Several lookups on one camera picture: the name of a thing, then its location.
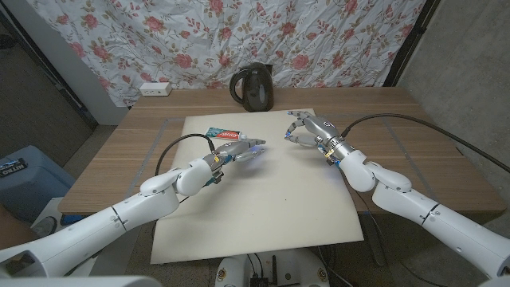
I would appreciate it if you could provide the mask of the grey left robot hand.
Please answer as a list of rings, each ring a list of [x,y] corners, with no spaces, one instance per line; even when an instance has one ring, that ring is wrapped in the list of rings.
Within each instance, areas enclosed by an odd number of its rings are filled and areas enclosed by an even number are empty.
[[[235,142],[228,142],[213,150],[203,159],[209,164],[212,171],[230,162],[245,162],[261,155],[265,150],[258,148],[266,144],[265,140],[247,139]]]

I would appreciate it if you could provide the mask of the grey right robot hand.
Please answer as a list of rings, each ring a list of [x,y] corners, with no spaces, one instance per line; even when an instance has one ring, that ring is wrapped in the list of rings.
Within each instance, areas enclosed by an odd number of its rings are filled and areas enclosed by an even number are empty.
[[[287,141],[306,147],[317,147],[331,161],[341,161],[355,151],[329,120],[306,111],[288,111],[287,114],[296,117],[285,133],[284,138]],[[305,127],[311,135],[293,135],[298,127]]]

